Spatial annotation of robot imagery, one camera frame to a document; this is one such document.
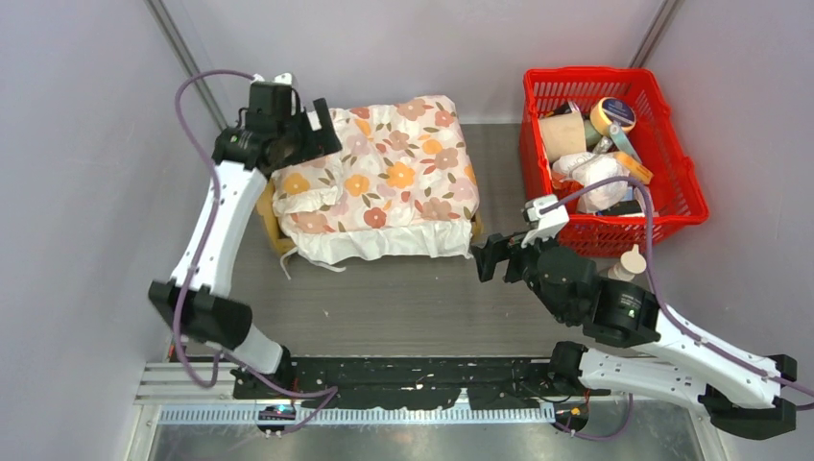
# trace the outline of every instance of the bottle cap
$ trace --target bottle cap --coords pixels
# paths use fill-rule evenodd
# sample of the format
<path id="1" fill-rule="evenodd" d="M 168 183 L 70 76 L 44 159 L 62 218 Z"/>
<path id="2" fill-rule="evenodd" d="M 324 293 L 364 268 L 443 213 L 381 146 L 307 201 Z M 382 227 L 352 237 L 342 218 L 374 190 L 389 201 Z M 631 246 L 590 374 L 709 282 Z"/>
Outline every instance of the bottle cap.
<path id="1" fill-rule="evenodd" d="M 619 263 L 625 271 L 633 275 L 641 274 L 647 269 L 647 259 L 638 252 L 638 245 L 623 253 Z"/>

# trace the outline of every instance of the floral bedsheet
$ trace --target floral bedsheet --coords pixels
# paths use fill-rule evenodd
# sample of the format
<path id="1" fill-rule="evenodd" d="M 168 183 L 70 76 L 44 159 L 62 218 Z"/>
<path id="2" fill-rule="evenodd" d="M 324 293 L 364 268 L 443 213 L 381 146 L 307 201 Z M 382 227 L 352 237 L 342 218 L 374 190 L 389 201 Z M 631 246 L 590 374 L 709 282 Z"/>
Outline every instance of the floral bedsheet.
<path id="1" fill-rule="evenodd" d="M 331 114 L 343 150 L 272 176 L 285 233 L 469 222 L 478 208 L 477 181 L 449 98 Z"/>

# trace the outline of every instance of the cable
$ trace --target cable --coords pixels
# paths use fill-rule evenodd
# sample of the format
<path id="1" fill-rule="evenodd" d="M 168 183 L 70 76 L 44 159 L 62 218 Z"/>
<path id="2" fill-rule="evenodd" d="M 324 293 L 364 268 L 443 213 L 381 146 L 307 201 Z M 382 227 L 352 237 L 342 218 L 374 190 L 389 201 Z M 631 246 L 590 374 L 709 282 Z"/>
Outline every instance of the cable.
<path id="1" fill-rule="evenodd" d="M 183 302 L 186 300 L 186 294 L 189 291 L 189 285 L 192 283 L 192 278 L 195 276 L 195 271 L 198 268 L 198 263 L 201 261 L 201 256 L 204 253 L 204 247 L 206 246 L 206 240 L 209 238 L 209 234 L 212 233 L 212 227 L 215 225 L 215 218 L 218 216 L 218 206 L 221 202 L 221 180 L 218 178 L 218 172 L 215 170 L 215 163 L 209 158 L 209 155 L 206 153 L 204 146 L 198 142 L 198 139 L 192 134 L 192 130 L 189 128 L 189 124 L 186 123 L 186 118 L 183 116 L 183 111 L 180 108 L 180 97 L 183 95 L 184 90 L 186 90 L 190 85 L 194 84 L 196 81 L 203 79 L 205 77 L 209 77 L 211 75 L 236 75 L 238 77 L 243 77 L 245 79 L 253 80 L 254 76 L 244 73 L 238 72 L 236 70 L 225 70 L 225 69 L 217 69 L 217 70 L 209 70 L 206 72 L 202 72 L 198 75 L 193 75 L 189 79 L 186 80 L 183 84 L 179 86 L 178 91 L 176 91 L 175 97 L 175 107 L 176 107 L 176 116 L 178 117 L 180 127 L 184 133 L 186 133 L 186 137 L 189 138 L 189 142 L 192 143 L 192 146 L 195 147 L 195 151 L 198 153 L 198 156 L 201 158 L 203 164 L 206 165 L 206 169 L 209 172 L 209 177 L 212 179 L 212 185 L 214 185 L 214 200 L 212 201 L 212 208 L 209 211 L 209 217 L 206 219 L 206 225 L 203 227 L 203 233 L 201 234 L 201 240 L 198 242 L 198 247 L 195 249 L 195 253 L 192 254 L 192 260 L 189 263 L 189 267 L 186 270 L 186 277 L 183 280 L 183 283 L 180 286 L 180 292 L 178 301 L 176 302 L 176 309 L 175 315 L 173 316 L 173 341 L 178 345 L 176 349 L 176 356 L 178 357 L 183 369 L 187 372 L 189 377 L 199 386 L 203 387 L 204 389 L 211 388 L 218 382 L 218 361 L 219 361 L 219 354 L 215 355 L 214 360 L 214 367 L 212 369 L 212 378 L 209 381 L 205 381 L 198 373 L 192 368 L 189 364 L 189 359 L 186 357 L 186 352 L 184 351 L 183 347 L 180 345 L 180 317 L 181 311 L 183 310 Z"/>
<path id="2" fill-rule="evenodd" d="M 578 439 L 589 440 L 591 442 L 610 442 L 611 440 L 618 438 L 625 432 L 625 429 L 628 428 L 628 425 L 631 422 L 633 414 L 634 414 L 634 395 L 628 394 L 628 411 L 625 414 L 625 422 L 622 423 L 622 425 L 618 429 L 616 429 L 611 435 L 588 435 L 583 434 L 581 432 L 573 431 L 569 428 L 569 426 L 571 425 L 570 416 L 568 417 L 568 420 L 565 422 L 565 424 L 554 422 L 554 425 L 563 432 L 567 432 Z"/>
<path id="3" fill-rule="evenodd" d="M 212 228 L 215 224 L 215 218 L 218 215 L 218 207 L 221 201 L 221 180 L 218 178 L 218 172 L 215 169 L 215 163 L 211 160 L 209 155 L 206 153 L 204 146 L 198 142 L 198 139 L 195 135 L 192 134 L 192 130 L 189 128 L 189 124 L 186 122 L 186 118 L 183 116 L 183 111 L 180 108 L 180 99 L 183 95 L 184 90 L 186 90 L 190 85 L 194 84 L 196 81 L 203 79 L 205 77 L 209 77 L 212 75 L 235 75 L 238 77 L 243 77 L 247 80 L 253 80 L 254 76 L 251 74 L 247 74 L 245 72 L 239 72 L 236 70 L 226 70 L 226 69 L 216 69 L 216 70 L 209 70 L 206 72 L 202 72 L 200 74 L 194 75 L 187 79 L 181 86 L 179 86 L 178 91 L 176 91 L 175 97 L 175 109 L 176 109 L 176 116 L 178 117 L 179 123 L 181 128 L 183 129 L 184 133 L 186 133 L 186 137 L 189 138 L 189 142 L 192 143 L 193 147 L 195 147 L 195 151 L 198 153 L 198 156 L 201 158 L 201 161 L 206 165 L 206 168 L 209 172 L 209 177 L 212 179 L 212 185 L 214 186 L 213 195 L 214 200 L 212 201 L 212 208 L 209 211 L 209 216 L 206 219 L 206 225 L 203 227 L 203 232 L 201 234 L 201 240 L 198 242 L 198 247 L 195 249 L 195 253 L 192 255 L 192 260 L 189 263 L 189 267 L 186 271 L 186 277 L 183 280 L 183 283 L 180 286 L 179 298 L 176 302 L 175 306 L 175 314 L 173 316 L 173 341 L 175 342 L 178 347 L 176 347 L 176 357 L 180 361 L 181 365 L 183 366 L 184 370 L 187 372 L 189 377 L 199 386 L 206 388 L 211 388 L 215 385 L 218 381 L 218 369 L 219 369 L 219 361 L 220 361 L 220 353 L 215 354 L 215 358 L 213 360 L 213 369 L 212 369 L 212 378 L 209 381 L 204 380 L 195 370 L 192 368 L 192 365 L 189 363 L 189 359 L 186 356 L 186 352 L 184 351 L 183 347 L 180 346 L 180 319 L 181 319 L 181 311 L 183 310 L 183 302 L 186 299 L 186 295 L 189 291 L 189 286 L 192 283 L 192 278 L 195 275 L 196 270 L 198 269 L 198 263 L 201 261 L 201 256 L 204 253 L 204 248 L 206 246 L 206 240 L 209 238 L 209 234 L 212 232 Z M 277 386 L 273 382 L 269 381 L 265 376 L 257 372 L 252 367 L 246 365 L 245 363 L 240 362 L 232 355 L 229 355 L 227 352 L 224 352 L 227 357 L 234 361 L 235 363 L 241 364 L 246 370 L 251 373 L 254 377 L 256 377 L 260 382 L 269 386 L 270 388 L 274 389 L 278 393 L 293 399 L 314 399 L 319 397 L 325 397 L 325 399 L 317 406 L 317 408 L 308 415 L 307 418 L 302 420 L 301 422 L 293 425 L 291 427 L 286 428 L 281 432 L 281 434 L 290 434 L 292 432 L 296 432 L 300 430 L 306 423 L 311 421 L 325 406 L 328 402 L 336 396 L 338 389 L 336 387 L 331 387 L 319 392 L 313 393 L 298 393 L 292 392 L 287 389 L 283 389 L 280 386 Z"/>
<path id="4" fill-rule="evenodd" d="M 243 114 L 249 110 L 249 108 L 240 108 L 237 110 L 237 128 L 243 128 Z"/>
<path id="5" fill-rule="evenodd" d="M 644 249 L 645 250 L 644 250 L 644 258 L 647 260 L 647 269 L 645 270 L 645 272 L 647 274 L 647 280 L 650 282 L 650 288 L 653 290 L 653 295 L 656 297 L 656 301 L 658 302 L 658 307 L 661 310 L 661 313 L 664 314 L 664 316 L 667 318 L 667 320 L 669 320 L 671 324 L 673 324 L 676 328 L 678 328 L 679 331 L 682 334 L 684 334 L 686 336 L 689 336 L 690 338 L 693 339 L 693 341 L 704 345 L 706 348 L 708 348 L 711 351 L 717 353 L 721 357 L 726 358 L 730 362 L 733 362 L 733 363 L 735 363 L 737 365 L 740 365 L 741 367 L 749 370 L 752 373 L 755 373 L 758 376 L 769 378 L 772 381 L 777 382 L 782 386 L 790 387 L 790 388 L 792 388 L 792 389 L 794 389 L 794 390 L 796 390 L 796 391 L 798 391 L 800 393 L 806 394 L 807 396 L 814 398 L 814 390 L 812 390 L 810 388 L 807 388 L 807 387 L 805 387 L 805 386 L 803 386 L 801 384 L 798 384 L 797 382 L 793 382 L 793 381 L 790 381 L 788 379 L 785 379 L 785 378 L 783 378 L 781 376 L 769 376 L 768 373 L 766 373 L 765 371 L 761 370 L 760 368 L 757 368 L 755 365 L 741 359 L 740 357 L 737 357 L 737 356 L 735 356 L 735 355 L 733 355 L 733 354 L 731 354 L 731 353 L 729 353 L 727 351 L 724 351 L 723 349 L 721 349 L 720 347 L 718 347 L 715 344 L 709 343 L 707 341 L 702 341 L 702 337 L 701 337 L 700 334 L 696 333 L 692 329 L 685 326 L 683 323 L 679 322 L 679 320 L 676 319 L 676 317 L 673 315 L 673 313 L 670 312 L 670 310 L 667 308 L 667 303 L 664 301 L 664 297 L 661 296 L 661 291 L 658 288 L 658 281 L 656 279 L 656 275 L 655 275 L 654 269 L 653 269 L 653 267 L 654 267 L 654 264 L 653 264 L 653 202 L 652 202 L 652 199 L 650 197 L 650 191 L 647 189 L 647 187 L 645 187 L 645 185 L 643 183 L 641 183 L 640 181 L 638 181 L 638 180 L 636 180 L 634 178 L 628 178 L 628 177 L 624 177 L 624 176 L 617 176 L 617 177 L 613 177 L 613 178 L 607 178 L 605 180 L 595 182 L 595 183 L 593 183 L 593 184 L 591 184 L 591 185 L 589 185 L 587 187 L 584 187 L 584 188 L 582 188 L 582 189 L 580 189 L 580 190 L 566 196 L 565 198 L 559 200 L 558 202 L 556 202 L 552 206 L 548 206 L 547 208 L 542 210 L 540 212 L 540 214 L 544 214 L 544 213 L 546 213 L 548 211 L 556 209 L 559 206 L 563 206 L 563 205 L 567 204 L 568 202 L 571 202 L 573 200 L 576 200 L 576 199 L 582 197 L 583 195 L 587 194 L 591 190 L 594 190 L 594 189 L 596 189 L 598 187 L 602 187 L 603 185 L 606 185 L 606 184 L 610 184 L 612 182 L 627 182 L 630 185 L 632 185 L 633 187 L 635 187 L 636 189 L 638 189 L 638 191 L 644 197 L 644 208 L 645 208 L 645 212 L 644 212 L 644 216 L 645 216 L 645 242 L 644 242 Z M 797 406 L 798 411 L 806 411 L 806 410 L 811 410 L 811 409 L 814 409 L 814 403 L 808 403 L 808 404 L 805 404 L 805 405 Z"/>
<path id="6" fill-rule="evenodd" d="M 557 404 L 557 403 L 566 403 L 567 401 L 571 400 L 571 398 L 573 397 L 573 396 L 565 396 L 565 399 L 562 399 L 562 400 L 550 400 L 550 399 L 547 399 L 547 398 L 541 396 L 537 391 L 532 389 L 532 387 L 529 386 L 528 384 L 526 384 L 525 382 L 520 381 L 520 385 L 525 387 L 527 391 L 531 392 L 534 397 L 536 397 L 536 398 L 538 398 L 538 399 L 540 399 L 542 401 L 547 401 L 549 403 L 555 403 L 555 404 Z"/>

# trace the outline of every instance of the red basket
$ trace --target red basket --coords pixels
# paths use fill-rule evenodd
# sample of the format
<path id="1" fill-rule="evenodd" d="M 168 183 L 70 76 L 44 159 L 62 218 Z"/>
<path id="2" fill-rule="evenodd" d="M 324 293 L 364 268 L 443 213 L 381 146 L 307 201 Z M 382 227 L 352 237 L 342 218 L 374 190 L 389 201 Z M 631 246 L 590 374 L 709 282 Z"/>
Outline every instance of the red basket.
<path id="1" fill-rule="evenodd" d="M 654 243 L 686 225 L 701 224 L 709 216 L 695 178 L 695 167 L 683 154 L 670 123 L 670 107 L 664 102 L 656 78 L 649 70 L 610 67 L 532 69 L 526 72 L 523 86 L 526 108 L 519 150 L 527 199 L 552 193 L 562 198 L 575 190 L 555 190 L 551 185 L 537 123 L 539 115 L 569 100 L 588 112 L 601 98 L 612 96 L 634 109 L 636 125 L 629 134 L 631 143 L 642 163 L 654 173 L 649 185 L 658 213 L 654 220 Z M 569 214 L 570 221 L 559 235 L 560 243 L 580 255 L 619 256 L 634 243 L 644 241 L 644 218 Z"/>

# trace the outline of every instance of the white wall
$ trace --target white wall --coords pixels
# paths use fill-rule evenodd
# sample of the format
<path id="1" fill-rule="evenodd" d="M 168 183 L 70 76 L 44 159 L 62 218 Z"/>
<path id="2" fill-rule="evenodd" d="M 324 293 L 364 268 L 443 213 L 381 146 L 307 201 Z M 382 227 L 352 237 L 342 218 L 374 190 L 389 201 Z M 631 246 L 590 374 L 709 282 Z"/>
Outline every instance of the white wall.
<path id="1" fill-rule="evenodd" d="M 201 68 L 294 72 L 331 107 L 444 93 L 465 123 L 518 122 L 532 67 L 625 66 L 659 0 L 167 1 Z M 214 84 L 227 119 L 239 83 Z"/>
<path id="2" fill-rule="evenodd" d="M 147 287 L 206 189 L 172 110 L 183 79 L 142 2 L 0 7 L 2 459 L 121 459 L 169 334 Z"/>
<path id="3" fill-rule="evenodd" d="M 800 361 L 814 386 L 814 3 L 685 2 L 649 62 L 709 221 L 657 248 L 669 300 L 701 326 Z M 787 392 L 789 399 L 808 402 Z M 734 459 L 811 459 L 814 414 Z"/>

